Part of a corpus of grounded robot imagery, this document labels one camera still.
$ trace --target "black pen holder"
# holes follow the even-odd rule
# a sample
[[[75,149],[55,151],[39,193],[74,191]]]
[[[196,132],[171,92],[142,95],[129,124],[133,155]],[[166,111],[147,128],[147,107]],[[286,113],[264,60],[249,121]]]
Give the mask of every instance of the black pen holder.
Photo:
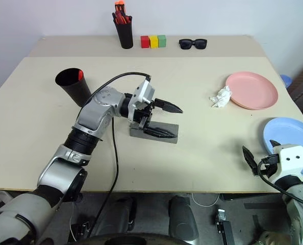
[[[133,40],[132,40],[132,23],[127,24],[117,24],[114,22],[117,34],[120,39],[121,47],[128,49],[133,47]]]

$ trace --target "crumpled tissue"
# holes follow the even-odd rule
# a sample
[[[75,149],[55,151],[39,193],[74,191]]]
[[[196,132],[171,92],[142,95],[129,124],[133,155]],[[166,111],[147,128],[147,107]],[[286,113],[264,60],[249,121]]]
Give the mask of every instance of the crumpled tissue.
[[[229,102],[231,95],[232,91],[228,86],[225,86],[218,92],[217,96],[210,97],[209,100],[215,103],[212,107],[224,107]]]

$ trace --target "pink plate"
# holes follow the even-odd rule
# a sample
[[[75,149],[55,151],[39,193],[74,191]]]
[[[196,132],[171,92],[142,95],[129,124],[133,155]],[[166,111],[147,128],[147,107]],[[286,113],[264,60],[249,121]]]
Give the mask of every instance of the pink plate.
[[[233,73],[226,80],[232,91],[231,100],[250,110],[262,110],[274,105],[279,97],[274,85],[253,72]]]

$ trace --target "blue plate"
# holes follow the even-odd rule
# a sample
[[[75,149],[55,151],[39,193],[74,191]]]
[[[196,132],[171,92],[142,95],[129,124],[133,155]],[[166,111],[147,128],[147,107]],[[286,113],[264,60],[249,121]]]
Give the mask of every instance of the blue plate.
[[[272,154],[273,147],[270,139],[280,144],[299,144],[303,146],[303,122],[287,118],[278,117],[269,121],[263,132],[263,140],[267,151]]]

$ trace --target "table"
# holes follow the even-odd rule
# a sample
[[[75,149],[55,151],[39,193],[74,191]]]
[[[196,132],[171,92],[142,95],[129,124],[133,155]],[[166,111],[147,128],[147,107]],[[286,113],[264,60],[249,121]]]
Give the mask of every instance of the table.
[[[130,137],[127,120],[115,119],[120,171],[115,191],[274,192],[252,175],[242,145],[260,160],[267,154],[262,130],[270,119],[286,116],[303,121],[282,80],[251,37],[207,37],[208,47],[203,51],[181,50],[179,38],[168,37],[167,47],[156,50],[141,49],[138,39],[132,50],[123,50],[116,37],[40,40],[0,89],[0,189],[36,187],[38,176],[64,143],[79,111],[55,84],[55,76],[78,67],[91,90],[123,72],[146,72],[151,75],[155,97],[184,111],[154,110],[153,120],[180,125],[177,144]],[[278,102],[259,111],[232,102],[212,108],[209,97],[217,94],[231,73],[246,70],[268,78],[278,90]],[[112,86],[132,93],[142,80],[130,76]],[[115,176],[111,139],[109,127],[86,167],[83,191],[110,188]]]

